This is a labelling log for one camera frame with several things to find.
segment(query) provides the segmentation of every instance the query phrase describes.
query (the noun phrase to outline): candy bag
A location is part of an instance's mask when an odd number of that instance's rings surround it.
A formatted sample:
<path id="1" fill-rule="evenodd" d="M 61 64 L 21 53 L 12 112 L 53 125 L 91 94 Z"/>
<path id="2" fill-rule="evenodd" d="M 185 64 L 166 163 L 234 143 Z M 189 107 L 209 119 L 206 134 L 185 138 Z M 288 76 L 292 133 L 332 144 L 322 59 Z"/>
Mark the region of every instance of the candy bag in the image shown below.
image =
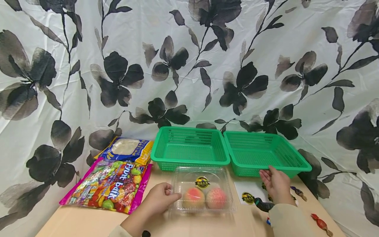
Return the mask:
<path id="1" fill-rule="evenodd" d="M 151 166 L 100 157 L 59 204 L 131 214 L 141 204 Z"/>
<path id="2" fill-rule="evenodd" d="M 95 159 L 137 162 L 146 165 L 150 160 L 154 141 L 116 137 Z"/>

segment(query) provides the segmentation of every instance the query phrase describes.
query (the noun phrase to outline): basket rim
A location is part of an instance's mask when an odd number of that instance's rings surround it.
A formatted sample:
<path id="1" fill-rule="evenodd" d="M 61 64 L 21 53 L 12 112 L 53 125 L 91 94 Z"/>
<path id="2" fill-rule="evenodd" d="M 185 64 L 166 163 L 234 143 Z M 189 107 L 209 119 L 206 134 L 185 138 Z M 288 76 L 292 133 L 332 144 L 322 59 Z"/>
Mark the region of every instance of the basket rim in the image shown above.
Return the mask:
<path id="1" fill-rule="evenodd" d="M 221 141 L 221 146 L 222 146 L 222 153 L 223 153 L 223 157 L 225 158 L 224 161 L 203 161 L 203 160 L 187 160 L 187 161 L 183 161 L 183 160 L 177 160 L 177 159 L 170 159 L 170 160 L 167 160 L 165 158 L 159 158 L 159 157 L 156 157 L 155 156 L 155 152 L 156 152 L 156 149 L 157 149 L 157 146 L 158 146 L 158 142 L 160 140 L 160 137 L 163 133 L 164 130 L 167 130 L 167 129 L 170 129 L 170 128 L 175 128 L 175 129 L 180 129 L 180 130 L 195 130 L 195 131 L 207 131 L 207 132 L 211 132 L 211 133 L 217 133 L 217 135 L 220 137 L 220 141 Z M 229 151 L 228 151 L 228 148 L 226 146 L 226 142 L 221 134 L 221 132 L 219 130 L 216 130 L 216 129 L 201 129 L 201 128 L 192 128 L 192 127 L 177 127 L 177 126 L 164 126 L 164 127 L 161 127 L 157 133 L 157 136 L 155 137 L 155 141 L 154 141 L 154 144 L 153 144 L 153 148 L 151 150 L 151 154 L 150 154 L 150 158 L 152 161 L 154 162 L 166 162 L 166 163 L 182 163 L 182 164 L 202 164 L 202 165 L 222 165 L 222 166 L 226 166 L 228 164 L 230 164 L 230 156 L 229 156 Z"/>
<path id="2" fill-rule="evenodd" d="M 284 137 L 278 135 L 278 134 L 272 134 L 272 133 L 258 133 L 258 132 L 240 132 L 240 131 L 225 131 L 224 132 L 224 139 L 226 142 L 226 146 L 229 150 L 229 154 L 231 157 L 232 163 L 235 165 L 241 167 L 241 168 L 248 168 L 248 169 L 260 169 L 260 170 L 267 170 L 268 165 L 245 165 L 239 163 L 234 155 L 234 150 L 230 145 L 228 135 L 229 134 L 248 134 L 248 136 L 269 136 L 269 137 L 277 137 L 278 139 L 281 139 L 282 141 L 285 141 L 286 146 L 288 146 L 298 157 L 299 159 L 305 164 L 306 167 L 291 167 L 291 166 L 277 166 L 275 167 L 277 170 L 282 171 L 299 171 L 299 172 L 309 172 L 312 170 L 312 166 L 309 164 L 308 161 L 295 149 L 295 147 L 289 143 Z"/>

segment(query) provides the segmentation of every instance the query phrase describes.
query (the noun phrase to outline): child's hand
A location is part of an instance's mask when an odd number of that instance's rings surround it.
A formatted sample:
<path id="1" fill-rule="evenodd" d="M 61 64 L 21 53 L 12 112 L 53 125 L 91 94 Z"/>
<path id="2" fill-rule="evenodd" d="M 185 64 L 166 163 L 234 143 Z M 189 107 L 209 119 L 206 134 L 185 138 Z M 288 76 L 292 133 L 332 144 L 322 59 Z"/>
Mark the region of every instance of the child's hand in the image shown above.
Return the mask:
<path id="1" fill-rule="evenodd" d="M 168 183 L 160 183 L 155 185 L 147 194 L 145 200 L 142 202 L 141 207 L 148 210 L 151 215 L 161 214 L 167 208 L 178 201 L 182 195 L 180 193 L 173 193 L 170 195 L 172 186 Z"/>
<path id="2" fill-rule="evenodd" d="M 260 170 L 259 175 L 266 185 L 268 194 L 273 198 L 275 204 L 287 203 L 295 205 L 290 193 L 290 178 L 269 165 L 270 170 Z"/>

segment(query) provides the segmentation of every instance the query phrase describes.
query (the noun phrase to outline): beige sleeve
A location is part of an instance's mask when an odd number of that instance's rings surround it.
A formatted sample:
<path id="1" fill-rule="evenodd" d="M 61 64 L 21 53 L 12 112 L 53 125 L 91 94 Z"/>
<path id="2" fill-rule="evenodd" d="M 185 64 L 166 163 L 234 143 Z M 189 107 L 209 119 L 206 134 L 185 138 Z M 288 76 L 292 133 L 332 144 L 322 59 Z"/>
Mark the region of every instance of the beige sleeve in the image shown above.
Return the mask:
<path id="1" fill-rule="evenodd" d="M 108 237 L 132 237 L 124 228 L 116 226 Z"/>
<path id="2" fill-rule="evenodd" d="M 276 204 L 270 211 L 271 227 L 275 237 L 314 237 L 300 208 L 290 204 Z"/>

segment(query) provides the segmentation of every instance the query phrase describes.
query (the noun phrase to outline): floral curtain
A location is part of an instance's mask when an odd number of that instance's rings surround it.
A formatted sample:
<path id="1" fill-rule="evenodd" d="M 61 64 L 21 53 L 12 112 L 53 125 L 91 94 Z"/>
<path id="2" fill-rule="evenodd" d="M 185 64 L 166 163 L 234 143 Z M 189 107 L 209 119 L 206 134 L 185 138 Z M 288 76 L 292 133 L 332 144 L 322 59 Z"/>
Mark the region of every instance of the floral curtain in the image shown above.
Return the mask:
<path id="1" fill-rule="evenodd" d="M 376 0 L 0 0 L 0 233 L 34 236 L 114 136 L 277 133 L 379 231 Z"/>

